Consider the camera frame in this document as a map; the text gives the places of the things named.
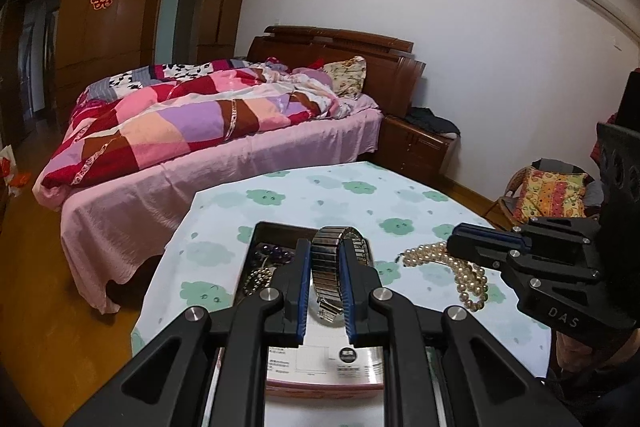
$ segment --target patchwork quilt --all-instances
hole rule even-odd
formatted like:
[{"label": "patchwork quilt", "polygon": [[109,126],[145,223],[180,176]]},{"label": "patchwork quilt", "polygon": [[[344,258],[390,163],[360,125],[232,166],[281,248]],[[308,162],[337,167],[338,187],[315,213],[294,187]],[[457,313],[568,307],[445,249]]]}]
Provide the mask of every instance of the patchwork quilt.
[{"label": "patchwork quilt", "polygon": [[[242,66],[152,66],[93,84],[79,98],[42,185],[87,187],[247,134],[351,111],[306,74]],[[155,84],[145,86],[151,71]]]}]

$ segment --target white wall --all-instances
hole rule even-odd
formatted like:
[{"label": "white wall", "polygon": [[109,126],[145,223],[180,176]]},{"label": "white wall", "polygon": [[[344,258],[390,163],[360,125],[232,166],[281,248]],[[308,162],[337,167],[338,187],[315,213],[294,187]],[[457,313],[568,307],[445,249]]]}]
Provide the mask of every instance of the white wall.
[{"label": "white wall", "polygon": [[[637,15],[640,0],[624,4]],[[639,58],[634,42],[576,0],[243,0],[236,54],[274,23],[415,42],[427,63],[415,105],[462,130],[447,175],[489,198],[541,156],[597,174],[596,122],[617,109]]]}]

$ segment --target pearl necklace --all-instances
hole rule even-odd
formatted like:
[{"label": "pearl necklace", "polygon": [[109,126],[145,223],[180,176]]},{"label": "pearl necklace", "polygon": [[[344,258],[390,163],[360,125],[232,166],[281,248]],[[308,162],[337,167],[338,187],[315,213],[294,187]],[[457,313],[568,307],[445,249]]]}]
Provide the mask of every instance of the pearl necklace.
[{"label": "pearl necklace", "polygon": [[[484,308],[484,303],[489,298],[487,292],[487,278],[484,269],[477,264],[471,264],[462,259],[457,259],[447,254],[446,243],[433,243],[432,245],[420,245],[417,248],[404,250],[396,262],[402,257],[405,266],[421,266],[427,263],[439,263],[448,266],[454,273],[456,290],[458,290],[460,302],[471,312],[477,312]],[[470,294],[478,297],[478,301],[473,302]]]}]

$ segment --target chair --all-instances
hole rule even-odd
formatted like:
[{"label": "chair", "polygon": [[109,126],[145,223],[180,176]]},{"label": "chair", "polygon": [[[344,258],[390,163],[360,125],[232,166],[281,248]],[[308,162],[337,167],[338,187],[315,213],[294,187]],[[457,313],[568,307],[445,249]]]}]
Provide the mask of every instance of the chair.
[{"label": "chair", "polygon": [[[534,161],[531,166],[545,172],[558,172],[559,174],[585,174],[582,169],[575,165],[548,158],[540,158],[540,160]],[[524,178],[527,175],[527,169],[528,167],[523,167],[511,177],[511,180],[509,180],[509,183],[504,190],[504,195],[495,200],[494,204],[492,204],[489,209],[482,214],[482,217],[486,218],[486,216],[488,216],[497,205],[504,214],[504,217],[506,217],[513,226],[521,224],[521,222],[513,216],[513,211],[518,203],[516,192],[520,187],[522,187]],[[584,202],[585,215],[588,217],[597,217],[603,197],[602,184],[600,181],[596,181],[591,176],[587,175],[586,191],[582,198],[582,201]]]}]

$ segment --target nightstand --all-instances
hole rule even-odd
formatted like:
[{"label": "nightstand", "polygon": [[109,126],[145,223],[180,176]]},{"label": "nightstand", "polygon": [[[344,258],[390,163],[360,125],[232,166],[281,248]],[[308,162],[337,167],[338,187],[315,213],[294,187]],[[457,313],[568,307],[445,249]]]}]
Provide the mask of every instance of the nightstand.
[{"label": "nightstand", "polygon": [[425,185],[437,182],[447,152],[456,140],[424,131],[400,118],[385,116],[378,150],[365,158]]}]

